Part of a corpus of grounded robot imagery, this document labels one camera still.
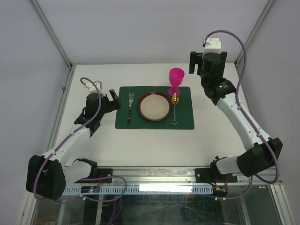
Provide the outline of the silver fork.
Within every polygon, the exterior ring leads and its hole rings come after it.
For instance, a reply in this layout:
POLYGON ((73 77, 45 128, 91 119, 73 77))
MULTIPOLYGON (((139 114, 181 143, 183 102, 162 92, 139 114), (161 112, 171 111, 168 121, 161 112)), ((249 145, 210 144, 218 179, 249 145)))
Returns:
POLYGON ((128 116, 127 116, 127 125, 130 125, 131 122, 131 111, 132 111, 132 103, 134 101, 134 93, 133 92, 129 92, 129 107, 128 107, 128 116))

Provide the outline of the pink plastic goblet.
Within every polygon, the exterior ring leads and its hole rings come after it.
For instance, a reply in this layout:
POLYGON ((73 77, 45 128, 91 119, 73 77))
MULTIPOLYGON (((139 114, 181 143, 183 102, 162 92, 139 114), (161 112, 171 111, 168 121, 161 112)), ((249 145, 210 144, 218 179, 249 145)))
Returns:
POLYGON ((182 84, 185 76, 185 72, 181 68, 172 68, 169 71, 169 82, 171 87, 168 89, 168 94, 172 96, 173 94, 180 94, 179 86, 182 84))

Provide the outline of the red rimmed cream plate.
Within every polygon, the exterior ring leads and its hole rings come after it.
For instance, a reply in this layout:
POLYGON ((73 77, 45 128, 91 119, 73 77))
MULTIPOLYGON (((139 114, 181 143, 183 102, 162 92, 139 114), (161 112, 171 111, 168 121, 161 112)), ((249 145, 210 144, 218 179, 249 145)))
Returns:
POLYGON ((146 120, 158 122, 166 119, 172 112, 170 98, 158 91, 144 94, 138 101, 139 114, 146 120))

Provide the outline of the gold bowl spoon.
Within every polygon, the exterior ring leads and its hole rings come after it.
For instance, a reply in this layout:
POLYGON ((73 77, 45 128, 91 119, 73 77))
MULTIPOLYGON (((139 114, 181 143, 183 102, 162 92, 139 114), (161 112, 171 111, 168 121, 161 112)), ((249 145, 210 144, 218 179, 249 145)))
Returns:
POLYGON ((172 95, 171 102, 172 102, 172 104, 173 104, 173 110, 174 110, 174 112, 173 112, 173 120, 172 120, 172 124, 173 124, 174 126, 176 126, 176 125, 177 125, 176 105, 177 105, 178 102, 179 102, 179 95, 178 95, 177 93, 174 93, 174 94, 172 95))

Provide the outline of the green placemat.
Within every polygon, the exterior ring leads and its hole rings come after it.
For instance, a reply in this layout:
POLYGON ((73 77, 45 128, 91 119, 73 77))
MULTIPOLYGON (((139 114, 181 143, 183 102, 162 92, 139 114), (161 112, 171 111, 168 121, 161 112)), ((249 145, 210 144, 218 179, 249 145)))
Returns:
POLYGON ((119 97, 121 99, 122 107, 117 111, 115 128, 116 129, 179 129, 179 130, 192 130, 195 128, 191 89, 189 87, 180 87, 179 103, 176 105, 176 118, 177 125, 173 125, 173 104, 172 112, 170 115, 158 122, 152 122, 144 119, 138 112, 137 105, 139 99, 148 92, 162 92, 168 94, 167 86, 124 86, 119 89, 119 97), (132 103, 131 122, 127 125, 128 121, 128 107, 129 107, 129 92, 134 93, 134 101, 132 103))

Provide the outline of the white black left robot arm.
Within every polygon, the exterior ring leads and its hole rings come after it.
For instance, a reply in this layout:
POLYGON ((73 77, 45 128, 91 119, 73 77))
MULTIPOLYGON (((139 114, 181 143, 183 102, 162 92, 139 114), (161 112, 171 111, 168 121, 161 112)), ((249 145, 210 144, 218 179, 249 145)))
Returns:
POLYGON ((58 200, 67 185, 82 179, 93 182, 99 177, 98 165, 93 160, 79 158, 71 166, 67 162, 79 146, 98 130, 103 116, 121 108, 121 99, 113 89, 109 92, 112 100, 106 94, 89 94, 86 97, 86 106, 65 139, 45 154, 33 155, 30 158, 26 179, 28 192, 46 199, 58 200))

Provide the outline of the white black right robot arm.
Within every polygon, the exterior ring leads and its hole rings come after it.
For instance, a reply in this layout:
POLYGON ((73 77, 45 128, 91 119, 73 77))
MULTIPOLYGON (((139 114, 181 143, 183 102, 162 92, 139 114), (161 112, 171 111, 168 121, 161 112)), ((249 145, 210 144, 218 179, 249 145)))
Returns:
POLYGON ((210 177, 221 181, 230 173, 241 173, 246 177, 277 167, 283 147, 279 138, 271 138, 250 116, 237 99, 237 88, 223 77, 227 52, 191 52, 189 73, 197 73, 205 95, 231 122, 245 152, 235 157, 216 158, 210 164, 210 177))

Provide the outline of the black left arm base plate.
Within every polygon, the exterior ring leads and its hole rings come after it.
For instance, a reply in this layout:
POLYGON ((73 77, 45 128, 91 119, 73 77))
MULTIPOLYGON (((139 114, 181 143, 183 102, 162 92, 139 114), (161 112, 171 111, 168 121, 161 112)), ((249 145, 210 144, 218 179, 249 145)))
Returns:
POLYGON ((100 184, 111 184, 112 175, 113 175, 112 168, 99 167, 97 169, 96 175, 78 180, 75 183, 99 183, 100 182, 100 184))

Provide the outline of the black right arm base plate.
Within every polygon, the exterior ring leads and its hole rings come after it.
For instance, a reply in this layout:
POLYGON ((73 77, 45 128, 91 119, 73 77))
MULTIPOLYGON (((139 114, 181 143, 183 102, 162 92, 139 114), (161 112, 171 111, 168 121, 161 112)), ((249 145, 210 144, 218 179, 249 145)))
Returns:
POLYGON ((237 177, 232 173, 216 174, 210 168, 196 168, 195 169, 196 183, 237 183, 237 177))

